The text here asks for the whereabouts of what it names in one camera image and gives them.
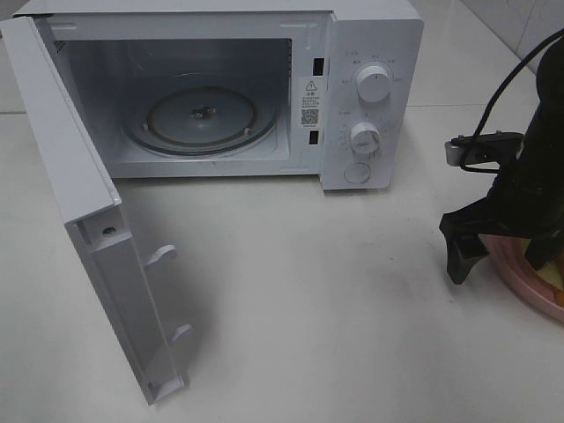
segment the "metal bracket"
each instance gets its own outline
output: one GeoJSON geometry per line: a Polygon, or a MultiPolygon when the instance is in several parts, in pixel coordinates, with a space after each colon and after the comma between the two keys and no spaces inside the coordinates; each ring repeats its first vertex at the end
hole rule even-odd
{"type": "MultiPolygon", "coordinates": [[[[460,166],[460,159],[464,150],[470,145],[471,139],[472,136],[459,135],[444,144],[449,165],[460,166]]],[[[466,158],[466,164],[478,165],[496,161],[500,165],[504,165],[515,157],[522,141],[523,134],[518,132],[501,132],[498,130],[494,134],[480,135],[466,158]]]]}

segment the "microwave door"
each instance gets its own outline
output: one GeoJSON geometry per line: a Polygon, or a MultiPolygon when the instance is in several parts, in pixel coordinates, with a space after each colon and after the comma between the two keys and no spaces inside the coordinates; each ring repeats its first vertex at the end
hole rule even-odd
{"type": "Polygon", "coordinates": [[[51,60],[49,50],[61,44],[44,19],[10,19],[0,27],[64,226],[153,403],[184,385],[172,352],[183,327],[165,333],[146,275],[174,247],[139,255],[122,200],[51,60]]]}

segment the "white table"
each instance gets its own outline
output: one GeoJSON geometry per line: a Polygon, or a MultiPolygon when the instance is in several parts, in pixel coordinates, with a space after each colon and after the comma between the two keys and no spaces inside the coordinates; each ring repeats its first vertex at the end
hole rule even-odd
{"type": "MultiPolygon", "coordinates": [[[[445,273],[441,215],[492,177],[448,167],[516,58],[457,0],[427,22],[391,187],[315,177],[118,182],[140,248],[172,242],[166,318],[190,386],[148,407],[60,223],[0,49],[0,421],[562,422],[564,330],[485,260],[445,273]]],[[[524,130],[527,70],[486,130],[524,130]]]]}

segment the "microwave oven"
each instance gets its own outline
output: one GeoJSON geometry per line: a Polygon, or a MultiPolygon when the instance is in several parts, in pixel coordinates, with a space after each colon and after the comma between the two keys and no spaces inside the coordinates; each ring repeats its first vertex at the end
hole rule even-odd
{"type": "Polygon", "coordinates": [[[65,228],[149,403],[184,385],[112,178],[387,187],[423,23],[407,0],[37,0],[0,24],[65,228]]]}

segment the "black power cord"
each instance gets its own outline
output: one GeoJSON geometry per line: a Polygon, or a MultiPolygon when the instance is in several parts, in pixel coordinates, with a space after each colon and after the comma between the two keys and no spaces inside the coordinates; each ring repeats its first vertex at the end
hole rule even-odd
{"type": "Polygon", "coordinates": [[[527,56],[523,58],[523,60],[509,73],[509,75],[503,80],[501,85],[495,90],[490,101],[487,102],[486,109],[484,110],[484,114],[482,115],[481,119],[479,120],[478,127],[474,131],[470,143],[464,149],[462,156],[460,157],[460,168],[465,170],[466,172],[474,172],[478,174],[498,174],[500,171],[499,169],[483,169],[480,167],[468,167],[466,166],[466,160],[468,159],[468,155],[472,148],[474,148],[478,143],[478,137],[482,133],[484,126],[486,126],[487,119],[490,117],[492,113],[492,109],[495,106],[497,100],[501,97],[505,89],[508,85],[515,79],[517,74],[523,70],[523,68],[544,48],[546,48],[549,44],[557,41],[559,38],[564,36],[564,28],[560,29],[557,33],[553,33],[550,37],[543,40],[540,44],[538,44],[527,56]]]}

